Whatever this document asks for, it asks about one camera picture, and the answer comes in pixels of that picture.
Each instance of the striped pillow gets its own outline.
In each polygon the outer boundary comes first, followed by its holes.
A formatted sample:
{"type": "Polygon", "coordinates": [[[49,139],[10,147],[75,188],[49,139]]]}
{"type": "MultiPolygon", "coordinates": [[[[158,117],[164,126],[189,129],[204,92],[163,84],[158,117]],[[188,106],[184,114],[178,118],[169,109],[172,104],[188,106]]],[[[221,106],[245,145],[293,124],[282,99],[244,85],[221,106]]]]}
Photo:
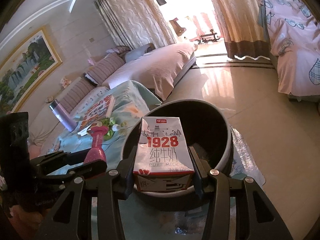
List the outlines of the striped pillow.
{"type": "Polygon", "coordinates": [[[81,78],[76,84],[71,84],[70,91],[60,100],[62,107],[70,113],[80,101],[95,87],[81,78]]]}
{"type": "Polygon", "coordinates": [[[95,83],[101,85],[109,76],[123,65],[124,61],[116,53],[110,53],[97,62],[93,66],[92,70],[89,70],[86,75],[90,76],[91,80],[94,80],[95,83]]]}

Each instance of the purple thermos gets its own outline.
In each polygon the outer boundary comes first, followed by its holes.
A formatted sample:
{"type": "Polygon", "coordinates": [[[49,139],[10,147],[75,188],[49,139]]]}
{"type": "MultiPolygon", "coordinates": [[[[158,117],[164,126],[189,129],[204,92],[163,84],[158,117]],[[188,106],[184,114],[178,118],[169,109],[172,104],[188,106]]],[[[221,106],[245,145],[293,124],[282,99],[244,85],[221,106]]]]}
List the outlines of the purple thermos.
{"type": "Polygon", "coordinates": [[[62,107],[60,102],[55,99],[50,105],[50,109],[54,115],[59,119],[59,121],[64,125],[64,127],[72,132],[77,127],[77,123],[70,117],[68,112],[62,107]]]}

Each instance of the brown curtain border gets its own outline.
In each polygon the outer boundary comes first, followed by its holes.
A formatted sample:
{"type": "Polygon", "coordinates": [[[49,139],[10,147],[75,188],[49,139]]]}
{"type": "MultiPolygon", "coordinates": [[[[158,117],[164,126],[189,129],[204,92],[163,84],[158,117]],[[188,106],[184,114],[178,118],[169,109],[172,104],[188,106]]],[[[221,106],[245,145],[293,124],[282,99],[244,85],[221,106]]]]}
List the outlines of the brown curtain border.
{"type": "Polygon", "coordinates": [[[234,59],[237,57],[250,56],[257,58],[259,56],[269,57],[269,44],[265,41],[240,41],[225,42],[228,57],[234,59]]]}

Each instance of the stuffed toy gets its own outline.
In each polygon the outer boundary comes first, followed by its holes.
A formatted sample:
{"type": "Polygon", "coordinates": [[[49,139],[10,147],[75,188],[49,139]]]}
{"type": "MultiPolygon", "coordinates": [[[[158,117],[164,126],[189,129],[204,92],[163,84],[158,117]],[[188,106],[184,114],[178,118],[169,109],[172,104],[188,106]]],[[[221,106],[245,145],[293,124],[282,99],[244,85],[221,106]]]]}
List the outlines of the stuffed toy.
{"type": "Polygon", "coordinates": [[[72,83],[71,80],[66,79],[66,77],[63,77],[60,81],[60,84],[62,84],[63,88],[67,88],[68,85],[72,83]]]}
{"type": "Polygon", "coordinates": [[[53,96],[50,96],[50,97],[47,97],[47,99],[45,100],[45,102],[46,102],[47,104],[49,104],[49,103],[52,103],[53,100],[54,100],[54,97],[53,97],[53,96]]]}
{"type": "Polygon", "coordinates": [[[93,58],[88,58],[88,62],[91,66],[94,66],[96,64],[96,61],[93,58]]]}

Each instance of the painting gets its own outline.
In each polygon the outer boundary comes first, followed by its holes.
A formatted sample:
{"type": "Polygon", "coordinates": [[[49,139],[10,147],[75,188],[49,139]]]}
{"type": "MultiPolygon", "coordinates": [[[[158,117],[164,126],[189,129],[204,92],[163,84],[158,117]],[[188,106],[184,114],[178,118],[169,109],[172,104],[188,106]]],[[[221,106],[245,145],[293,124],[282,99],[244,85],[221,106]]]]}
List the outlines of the painting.
{"type": "Polygon", "coordinates": [[[0,116],[19,111],[61,64],[44,27],[23,40],[0,64],[0,116]]]}

